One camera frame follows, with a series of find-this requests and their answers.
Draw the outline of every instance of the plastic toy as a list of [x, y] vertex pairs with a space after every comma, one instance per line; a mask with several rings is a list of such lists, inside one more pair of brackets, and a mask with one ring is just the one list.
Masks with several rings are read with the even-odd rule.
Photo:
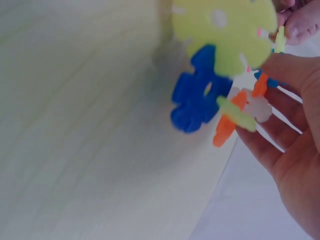
[[270, 0], [174, 0], [173, 29], [180, 41], [190, 41], [191, 57], [206, 44], [216, 46], [214, 71], [221, 76], [241, 74], [241, 55], [258, 68], [271, 53], [272, 43], [257, 35], [274, 32], [277, 17]]
[[[231, 103], [237, 106], [241, 112], [247, 104], [247, 94], [244, 91], [240, 91], [236, 96], [232, 98]], [[228, 140], [228, 138], [231, 136], [235, 129], [236, 123], [230, 119], [228, 114], [223, 114], [216, 127], [216, 133], [213, 138], [213, 145], [216, 147], [221, 147], [226, 142], [226, 140]]]
[[218, 112], [218, 96], [227, 97], [233, 81], [218, 76], [213, 71], [216, 48], [206, 45], [191, 59], [193, 74], [183, 72], [172, 95], [177, 108], [171, 113], [174, 126], [185, 132], [197, 131], [202, 123], [208, 123]]
[[228, 101], [223, 96], [219, 96], [217, 98], [216, 102], [220, 107], [220, 112], [222, 114], [225, 114], [233, 123], [235, 123], [236, 125], [238, 125], [241, 128], [247, 129], [250, 132], [256, 131], [255, 120], [253, 119], [253, 117], [242, 112], [242, 109], [243, 109], [242, 105], [238, 106], [238, 105]]
[[[269, 57], [272, 43], [263, 34], [274, 32], [277, 27], [272, 2], [173, 0], [173, 5], [175, 37], [187, 42], [195, 69], [194, 73], [183, 72], [174, 88], [173, 125], [193, 133], [220, 111], [213, 138], [217, 147], [224, 144], [236, 126], [254, 132], [255, 121], [265, 122], [272, 114], [264, 98], [272, 80], [258, 69], [254, 74], [258, 81], [251, 91], [232, 87], [231, 77], [245, 70], [249, 73], [251, 67], [259, 68]], [[279, 46], [283, 44], [281, 33], [276, 41]]]
[[285, 37], [285, 27], [280, 26], [278, 33], [276, 34], [275, 37], [275, 48], [274, 52], [279, 54], [279, 53], [284, 53], [285, 52], [285, 45], [286, 45], [286, 37]]

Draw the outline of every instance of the green plastic piece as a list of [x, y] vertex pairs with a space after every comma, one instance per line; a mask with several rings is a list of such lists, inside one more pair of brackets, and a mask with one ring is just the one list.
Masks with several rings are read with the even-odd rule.
[[238, 106], [228, 101], [225, 97], [219, 96], [216, 99], [216, 103], [220, 107], [220, 112], [227, 115], [237, 126], [246, 129], [249, 132], [255, 132], [257, 130], [255, 119], [252, 116], [243, 113]]

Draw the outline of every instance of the hand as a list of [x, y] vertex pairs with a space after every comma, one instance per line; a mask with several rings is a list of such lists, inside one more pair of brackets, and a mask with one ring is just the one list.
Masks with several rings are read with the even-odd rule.
[[298, 45], [315, 35], [320, 27], [320, 0], [273, 0], [278, 26], [285, 26], [287, 44]]
[[274, 178], [281, 199], [300, 226], [320, 239], [320, 57], [272, 54], [262, 70], [284, 82], [303, 104], [277, 88], [265, 97], [301, 133], [275, 115], [261, 126], [284, 153], [259, 132], [237, 129], [246, 146]]

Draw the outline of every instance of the fingernail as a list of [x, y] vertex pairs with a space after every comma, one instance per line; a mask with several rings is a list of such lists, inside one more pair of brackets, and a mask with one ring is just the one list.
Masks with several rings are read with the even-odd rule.
[[293, 26], [289, 29], [290, 38], [294, 38], [298, 35], [298, 29]]

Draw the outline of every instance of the orange plastic piece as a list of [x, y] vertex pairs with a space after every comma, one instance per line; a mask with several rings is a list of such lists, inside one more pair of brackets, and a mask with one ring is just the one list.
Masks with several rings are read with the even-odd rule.
[[[245, 91], [240, 91], [231, 102], [243, 110], [247, 104], [247, 94]], [[236, 124], [232, 122], [227, 115], [222, 115], [213, 138], [213, 145], [220, 148], [230, 138], [231, 134], [236, 129]]]
[[265, 74], [264, 72], [261, 73], [259, 80], [254, 85], [252, 97], [256, 98], [258, 96], [264, 96], [266, 94], [268, 78], [269, 77], [267, 74]]

